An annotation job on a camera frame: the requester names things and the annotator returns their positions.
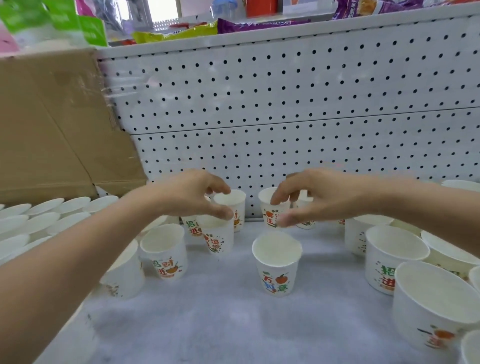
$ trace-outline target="cardboard box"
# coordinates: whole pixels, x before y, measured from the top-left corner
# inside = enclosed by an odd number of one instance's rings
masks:
[[[102,95],[94,49],[0,59],[0,203],[123,195],[146,183]]]

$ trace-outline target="hand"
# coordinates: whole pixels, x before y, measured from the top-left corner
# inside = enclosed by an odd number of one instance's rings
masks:
[[[212,192],[229,194],[230,187],[223,179],[205,170],[186,170],[130,193],[150,206],[153,204],[158,209],[157,216],[211,215],[230,220],[233,217],[231,208],[205,199],[205,194]]]
[[[290,209],[278,219],[281,227],[308,220],[337,220],[380,213],[381,197],[399,180],[387,180],[338,172],[324,168],[309,169],[287,176],[272,196],[271,204],[278,205],[290,197],[294,202],[300,190],[308,190],[313,202],[305,207]]]

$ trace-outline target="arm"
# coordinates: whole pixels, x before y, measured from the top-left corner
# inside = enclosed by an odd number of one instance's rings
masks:
[[[347,174],[312,169],[283,181],[272,204],[296,201],[299,190],[314,201],[290,210],[279,221],[290,226],[307,220],[335,220],[364,214],[385,215],[426,230],[480,256],[480,193],[406,178]]]
[[[0,267],[0,362],[32,363],[55,337],[115,259],[160,215],[232,211],[204,199],[229,193],[218,177],[190,170],[136,189]]]

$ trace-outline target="yellow snack bag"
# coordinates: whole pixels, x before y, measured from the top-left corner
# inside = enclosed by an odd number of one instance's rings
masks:
[[[148,32],[133,32],[132,36],[137,44],[162,42],[164,40],[195,38],[196,36],[214,36],[218,34],[216,20],[213,23],[197,25],[175,34],[155,34]]]

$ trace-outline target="forearm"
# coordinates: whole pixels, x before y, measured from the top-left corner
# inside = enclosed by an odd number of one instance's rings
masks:
[[[409,180],[385,180],[383,184],[378,213],[480,256],[480,193]]]
[[[125,247],[162,215],[137,191],[0,267],[2,363],[33,362]]]

